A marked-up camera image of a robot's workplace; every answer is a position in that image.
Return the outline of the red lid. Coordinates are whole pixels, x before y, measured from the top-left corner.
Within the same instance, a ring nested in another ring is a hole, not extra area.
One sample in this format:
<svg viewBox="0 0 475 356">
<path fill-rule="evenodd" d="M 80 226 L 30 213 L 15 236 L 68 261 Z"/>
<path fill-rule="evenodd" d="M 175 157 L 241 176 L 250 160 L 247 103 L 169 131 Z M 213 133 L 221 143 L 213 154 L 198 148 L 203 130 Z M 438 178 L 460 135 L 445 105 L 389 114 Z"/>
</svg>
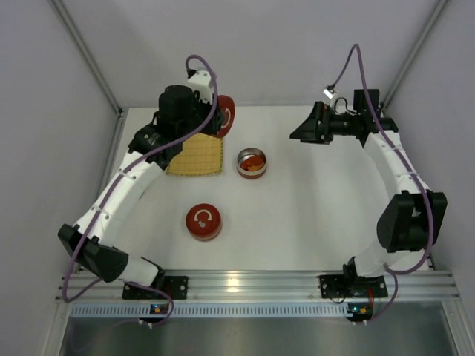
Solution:
<svg viewBox="0 0 475 356">
<path fill-rule="evenodd" d="M 219 95 L 218 104 L 223 114 L 223 123 L 217 132 L 217 138 L 223 139 L 231 130 L 235 119 L 235 102 L 230 96 Z"/>
<path fill-rule="evenodd" d="M 190 208 L 185 224 L 193 238 L 205 242 L 218 236 L 222 229 L 222 218 L 213 205 L 200 203 Z"/>
</svg>

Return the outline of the long red sausage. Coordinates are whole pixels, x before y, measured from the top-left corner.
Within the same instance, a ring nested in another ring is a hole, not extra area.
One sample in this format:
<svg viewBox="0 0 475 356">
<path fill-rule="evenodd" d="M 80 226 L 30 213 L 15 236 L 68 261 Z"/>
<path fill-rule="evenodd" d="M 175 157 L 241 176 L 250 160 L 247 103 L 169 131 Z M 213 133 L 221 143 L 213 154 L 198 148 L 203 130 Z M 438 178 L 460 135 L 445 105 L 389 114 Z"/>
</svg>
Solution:
<svg viewBox="0 0 475 356">
<path fill-rule="evenodd" d="M 244 170 L 247 170 L 248 167 L 252 166 L 252 159 L 251 158 L 248 158 L 246 160 L 244 160 L 241 164 L 240 164 L 240 167 Z"/>
</svg>

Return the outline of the steel bowl red base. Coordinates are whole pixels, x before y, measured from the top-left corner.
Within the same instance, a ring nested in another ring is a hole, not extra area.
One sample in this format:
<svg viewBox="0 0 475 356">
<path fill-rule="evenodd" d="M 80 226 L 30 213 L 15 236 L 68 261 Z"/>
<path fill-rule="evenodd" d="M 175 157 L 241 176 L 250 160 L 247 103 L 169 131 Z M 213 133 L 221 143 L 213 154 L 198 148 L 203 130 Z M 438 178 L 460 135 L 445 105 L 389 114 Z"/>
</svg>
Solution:
<svg viewBox="0 0 475 356">
<path fill-rule="evenodd" d="M 265 165 L 259 171 L 247 171 L 240 167 L 240 164 L 253 156 L 260 156 L 261 159 L 265 162 Z M 266 154 L 259 148 L 244 148 L 241 150 L 236 159 L 236 169 L 237 172 L 246 179 L 258 179 L 262 177 L 267 170 L 267 159 Z"/>
<path fill-rule="evenodd" d="M 186 227 L 190 235 L 201 242 L 207 242 L 216 238 L 222 229 L 221 220 L 189 220 Z"/>
</svg>

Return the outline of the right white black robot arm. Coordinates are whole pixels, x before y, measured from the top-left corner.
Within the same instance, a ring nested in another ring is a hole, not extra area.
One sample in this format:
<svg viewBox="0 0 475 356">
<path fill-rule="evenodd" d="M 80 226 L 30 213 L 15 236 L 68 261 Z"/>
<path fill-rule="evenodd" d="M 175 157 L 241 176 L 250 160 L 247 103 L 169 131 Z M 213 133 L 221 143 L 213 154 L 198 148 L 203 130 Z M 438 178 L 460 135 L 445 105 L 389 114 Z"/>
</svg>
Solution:
<svg viewBox="0 0 475 356">
<path fill-rule="evenodd" d="M 339 277 L 339 288 L 347 295 L 366 297 L 383 286 L 383 273 L 400 276 L 422 267 L 438 239 L 448 199 L 432 191 L 410 162 L 395 121 L 381 116 L 379 90 L 355 90 L 352 109 L 343 113 L 317 101 L 289 135 L 317 145 L 328 145 L 336 136 L 359 141 L 389 198 L 376 223 L 375 242 L 351 257 Z"/>
</svg>

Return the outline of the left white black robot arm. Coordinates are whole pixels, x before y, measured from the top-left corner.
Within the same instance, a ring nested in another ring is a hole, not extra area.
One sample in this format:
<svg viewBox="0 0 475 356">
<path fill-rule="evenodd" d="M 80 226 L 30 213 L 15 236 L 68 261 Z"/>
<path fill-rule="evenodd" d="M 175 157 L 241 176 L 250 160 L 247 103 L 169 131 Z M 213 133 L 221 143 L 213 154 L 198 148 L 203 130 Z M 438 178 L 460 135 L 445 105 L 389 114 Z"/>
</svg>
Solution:
<svg viewBox="0 0 475 356">
<path fill-rule="evenodd" d="M 98 281 L 162 288 L 163 269 L 119 249 L 119 231 L 145 190 L 182 152 L 186 140 L 197 134 L 219 139 L 227 135 L 235 103 L 213 89 L 203 92 L 185 85 L 168 86 L 158 103 L 151 121 L 134 134 L 117 172 L 97 200 L 73 225 L 59 229 L 59 240 L 71 257 L 67 279 L 75 264 L 80 264 Z"/>
</svg>

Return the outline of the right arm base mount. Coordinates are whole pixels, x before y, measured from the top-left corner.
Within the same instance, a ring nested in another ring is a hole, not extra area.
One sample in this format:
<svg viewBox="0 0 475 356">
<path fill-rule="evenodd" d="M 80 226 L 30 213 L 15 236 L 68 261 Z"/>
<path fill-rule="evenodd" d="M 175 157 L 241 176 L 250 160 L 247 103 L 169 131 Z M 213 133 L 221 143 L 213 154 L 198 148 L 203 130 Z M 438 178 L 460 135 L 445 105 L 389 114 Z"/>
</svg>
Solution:
<svg viewBox="0 0 475 356">
<path fill-rule="evenodd" d="M 374 298 L 388 296 L 383 276 L 345 277 L 343 274 L 321 274 L 318 276 L 321 296 L 324 299 L 341 300 L 347 298 Z"/>
</svg>

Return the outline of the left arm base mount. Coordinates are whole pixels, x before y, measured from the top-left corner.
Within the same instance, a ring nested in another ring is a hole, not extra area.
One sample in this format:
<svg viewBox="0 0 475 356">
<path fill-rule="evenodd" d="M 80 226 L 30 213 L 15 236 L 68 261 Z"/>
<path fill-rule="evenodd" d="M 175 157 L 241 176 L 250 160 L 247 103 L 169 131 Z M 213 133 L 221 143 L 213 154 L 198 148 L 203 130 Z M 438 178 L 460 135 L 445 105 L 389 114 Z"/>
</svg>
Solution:
<svg viewBox="0 0 475 356">
<path fill-rule="evenodd" d="M 186 300 L 188 281 L 187 276 L 167 276 L 164 272 L 160 272 L 152 282 L 151 288 L 160 290 L 172 300 Z M 123 300 L 156 300 L 160 298 L 158 293 L 133 286 L 130 283 L 125 283 L 122 290 Z"/>
</svg>

